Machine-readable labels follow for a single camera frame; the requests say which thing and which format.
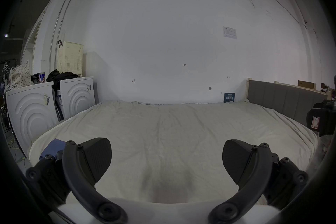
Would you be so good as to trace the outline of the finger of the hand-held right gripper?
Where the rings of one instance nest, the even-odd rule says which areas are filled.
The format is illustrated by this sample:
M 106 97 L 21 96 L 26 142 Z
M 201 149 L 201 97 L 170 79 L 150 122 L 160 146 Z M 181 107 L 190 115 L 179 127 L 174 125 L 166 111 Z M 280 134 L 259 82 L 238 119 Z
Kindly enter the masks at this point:
M 306 116 L 306 126 L 317 132 L 318 136 L 333 135 L 336 125 L 335 100 L 315 103 Z

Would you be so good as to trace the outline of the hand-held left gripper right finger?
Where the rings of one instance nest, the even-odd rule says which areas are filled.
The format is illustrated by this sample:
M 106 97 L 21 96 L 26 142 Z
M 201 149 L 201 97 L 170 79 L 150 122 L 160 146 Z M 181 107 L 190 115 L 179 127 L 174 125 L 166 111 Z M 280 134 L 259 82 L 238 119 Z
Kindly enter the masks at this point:
M 225 142 L 222 162 L 238 192 L 208 215 L 210 224 L 229 224 L 242 218 L 264 196 L 267 205 L 284 209 L 306 186 L 309 176 L 288 158 L 279 159 L 269 144 Z

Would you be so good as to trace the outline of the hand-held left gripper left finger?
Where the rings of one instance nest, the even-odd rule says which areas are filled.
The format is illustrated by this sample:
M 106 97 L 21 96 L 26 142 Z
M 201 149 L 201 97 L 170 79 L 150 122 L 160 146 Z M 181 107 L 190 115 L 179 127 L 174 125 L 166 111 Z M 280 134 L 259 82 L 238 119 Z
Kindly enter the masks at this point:
M 76 144 L 69 140 L 63 150 L 46 154 L 26 170 L 27 186 L 44 213 L 56 213 L 66 223 L 75 223 L 58 208 L 70 192 L 95 219 L 105 224 L 125 224 L 128 216 L 119 205 L 103 197 L 95 184 L 111 163 L 111 144 L 94 138 Z

